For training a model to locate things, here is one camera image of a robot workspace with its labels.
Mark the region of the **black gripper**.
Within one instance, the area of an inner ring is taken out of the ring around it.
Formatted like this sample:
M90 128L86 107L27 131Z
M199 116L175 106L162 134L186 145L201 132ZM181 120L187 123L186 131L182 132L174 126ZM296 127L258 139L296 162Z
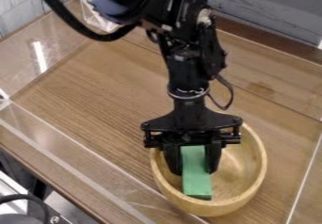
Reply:
M203 98L175 99L173 111L141 125L143 145L163 149L169 169L177 175L183 174L179 146L206 145L206 170L214 173L221 163L222 147L241 143L242 124L242 118L210 110Z

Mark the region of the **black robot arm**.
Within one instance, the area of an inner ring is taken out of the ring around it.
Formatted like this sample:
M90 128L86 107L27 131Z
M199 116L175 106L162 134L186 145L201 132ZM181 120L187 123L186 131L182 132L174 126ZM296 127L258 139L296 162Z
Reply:
M145 146L163 151L170 171L183 173L182 149L205 148L205 170L218 170L222 148L241 142L244 119L205 105L210 81L221 81L226 51L217 37L217 16L207 0L90 0L98 14L115 24L146 30L161 47L174 110L145 122Z

